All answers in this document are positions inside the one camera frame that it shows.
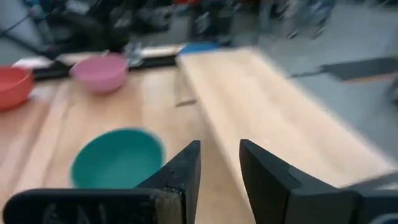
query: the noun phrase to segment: teal bowl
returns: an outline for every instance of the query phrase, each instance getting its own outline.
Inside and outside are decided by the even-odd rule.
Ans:
[[[80,189],[131,189],[155,174],[164,163],[164,148],[142,129],[117,129],[89,142],[71,169]]]

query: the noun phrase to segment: gray floor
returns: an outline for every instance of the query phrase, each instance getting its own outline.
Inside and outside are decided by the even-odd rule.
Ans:
[[[252,44],[254,17],[238,18],[236,41]],[[184,42],[185,20],[177,20],[169,34],[154,35],[150,44]],[[398,55],[398,12],[357,4],[338,4],[326,32],[316,40],[302,32],[293,40],[281,38],[275,24],[273,34],[262,36],[259,47],[287,71],[288,75],[311,72],[323,63],[345,62]],[[0,40],[0,64],[11,64],[32,54]],[[333,113],[398,160],[398,109],[384,92],[391,80],[346,84],[328,74],[296,78],[295,82],[312,92]]]

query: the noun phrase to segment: bowl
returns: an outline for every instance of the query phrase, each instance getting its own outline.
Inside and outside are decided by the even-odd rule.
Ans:
[[[31,71],[0,66],[0,111],[13,109],[27,101],[32,89]]]
[[[164,162],[162,144],[143,129],[117,129],[89,142],[71,169],[79,189],[132,189]]]
[[[78,62],[70,74],[89,91],[109,93],[126,81],[127,60],[119,54],[96,56]]]

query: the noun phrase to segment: cable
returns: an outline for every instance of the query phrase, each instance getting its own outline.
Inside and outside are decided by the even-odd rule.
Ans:
[[[29,18],[29,16],[30,16],[30,14],[26,15],[20,21],[16,22],[14,25],[12,25],[12,26],[8,27],[7,29],[5,29],[4,31],[0,32],[0,39],[3,38],[8,32],[10,32],[11,30],[15,29],[21,23],[23,23],[26,19]]]

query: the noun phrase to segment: wooden table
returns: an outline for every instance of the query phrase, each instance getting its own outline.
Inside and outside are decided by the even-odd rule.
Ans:
[[[240,139],[335,187],[398,168],[254,49],[182,55],[178,66],[244,197]]]
[[[85,57],[74,56],[67,60]],[[33,58],[17,64],[46,63]],[[174,107],[176,72],[174,67],[133,72],[107,96],[92,95],[72,79],[38,83],[27,104],[0,114],[0,206],[21,190],[70,187],[70,166],[86,143],[115,128],[143,127],[161,138],[167,161],[192,140],[202,141],[197,223],[254,223],[197,106]]]

